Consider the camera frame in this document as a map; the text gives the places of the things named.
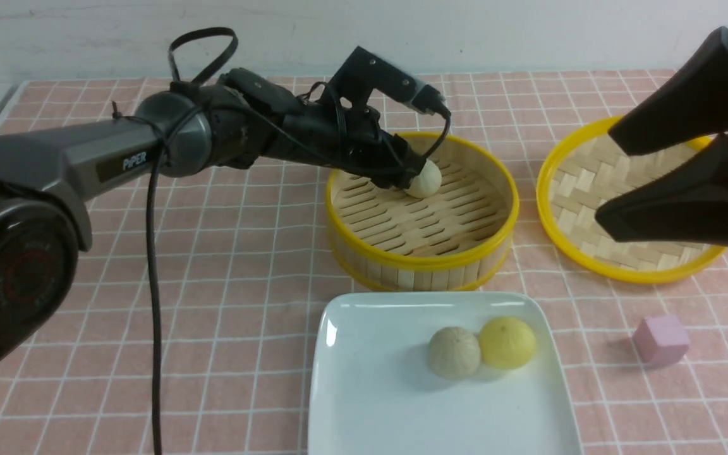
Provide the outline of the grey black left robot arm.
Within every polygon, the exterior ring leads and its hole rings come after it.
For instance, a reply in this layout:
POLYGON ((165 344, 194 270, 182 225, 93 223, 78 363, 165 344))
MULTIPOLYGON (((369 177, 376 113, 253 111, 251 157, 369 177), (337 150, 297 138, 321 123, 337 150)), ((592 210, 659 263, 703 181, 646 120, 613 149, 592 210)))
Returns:
POLYGON ((373 80, 342 75, 317 102, 251 70, 174 82, 132 116, 0 135, 0 361, 66 299, 92 248, 87 202, 151 173, 187 178, 260 157, 336 168, 408 189, 425 154, 377 124, 373 80))

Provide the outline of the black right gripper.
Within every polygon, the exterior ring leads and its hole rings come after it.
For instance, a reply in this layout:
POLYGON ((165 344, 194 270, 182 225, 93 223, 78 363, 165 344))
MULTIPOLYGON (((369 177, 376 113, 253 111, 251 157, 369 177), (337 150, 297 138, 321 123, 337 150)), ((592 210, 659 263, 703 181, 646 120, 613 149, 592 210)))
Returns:
MULTIPOLYGON (((609 129, 629 156, 728 132, 728 28, 713 30, 670 80, 609 129)), ((728 247, 728 133, 672 172, 596 210, 614 241, 728 247)))

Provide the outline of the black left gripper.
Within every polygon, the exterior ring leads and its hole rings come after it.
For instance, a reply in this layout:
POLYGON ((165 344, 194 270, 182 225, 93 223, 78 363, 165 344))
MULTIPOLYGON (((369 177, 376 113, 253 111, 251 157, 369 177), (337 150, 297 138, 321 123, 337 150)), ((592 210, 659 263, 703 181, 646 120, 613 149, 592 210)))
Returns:
POLYGON ((379 189, 408 190, 427 164, 407 138, 390 135, 372 118, 338 127, 334 109, 307 107, 281 118, 281 158, 370 178, 379 189))

